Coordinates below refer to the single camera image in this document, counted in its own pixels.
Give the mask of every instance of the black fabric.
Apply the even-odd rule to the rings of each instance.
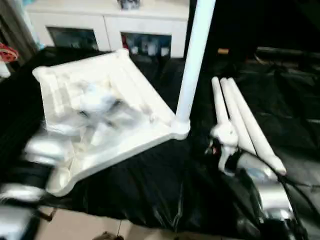
[[[42,123],[41,91],[32,70],[97,54],[101,53],[46,48],[0,83],[0,176],[16,164],[25,142]],[[132,60],[175,111],[184,61],[148,57]],[[247,204],[248,194],[237,181],[221,175],[213,161],[204,161],[203,156],[208,133],[216,123],[210,83],[213,76],[236,79],[289,177],[318,185],[319,77],[284,67],[229,64],[218,59],[205,66],[198,81],[187,139],[169,140],[107,168],[77,183],[67,196],[48,198],[47,204],[128,219],[152,228],[243,237],[237,226],[244,219],[251,219],[250,211],[241,207]],[[301,189],[316,206],[320,203],[316,188]],[[296,191],[292,190],[292,195],[310,235],[320,236],[320,221],[313,220],[314,214]]]
[[[29,162],[25,159],[17,161],[6,173],[4,182],[9,184],[22,184],[46,189],[54,166]]]

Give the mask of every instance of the white plastic rod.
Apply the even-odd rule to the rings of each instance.
[[[213,97],[214,97],[214,107],[216,114],[216,121],[218,124],[224,124],[229,122],[228,113],[224,101],[224,96],[222,95],[219,79],[215,76],[211,80]]]
[[[285,175],[287,172],[285,166],[272,150],[235,81],[229,78],[228,83],[257,155],[269,163],[280,174]]]
[[[239,146],[240,146],[240,148],[246,150],[247,152],[256,155],[256,150],[254,148],[254,145],[252,144],[252,141],[251,141],[249,133],[246,129],[246,125],[244,123],[244,120],[241,117],[240,111],[238,109],[236,101],[235,101],[233,94],[231,92],[229,82],[226,78],[222,78],[220,83],[221,83],[226,107],[227,107],[229,115],[230,115],[230,120],[231,120],[233,126],[235,127],[236,132],[239,137]]]
[[[188,123],[216,0],[197,0],[176,117]]]

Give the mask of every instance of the white cabinet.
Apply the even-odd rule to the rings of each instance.
[[[135,33],[170,36],[171,57],[179,58],[184,55],[187,32],[185,21],[117,16],[106,16],[104,19],[112,51],[123,47],[123,33]]]
[[[30,12],[29,16],[46,46],[111,50],[103,16],[41,12]]]
[[[117,0],[36,0],[26,10],[45,46],[115,51],[142,36],[149,42],[136,42],[136,53],[149,44],[153,54],[184,56],[189,0],[143,0],[135,10],[121,10]]]

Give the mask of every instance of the tile floor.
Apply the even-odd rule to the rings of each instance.
[[[41,210],[49,214],[51,209],[44,207]],[[124,240],[174,240],[177,237],[179,240],[222,240],[220,236],[190,232],[177,234],[137,226],[127,220],[120,221],[62,209],[56,212],[52,222],[42,221],[36,240],[92,240],[105,231],[119,234]]]

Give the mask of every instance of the red object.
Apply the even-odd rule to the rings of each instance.
[[[0,42],[0,61],[11,63],[18,59],[19,53],[12,47],[6,46]]]
[[[123,46],[125,49],[129,49],[128,44],[127,44],[127,38],[126,38],[125,35],[122,35],[122,36],[121,36],[121,40],[122,40],[122,46]]]

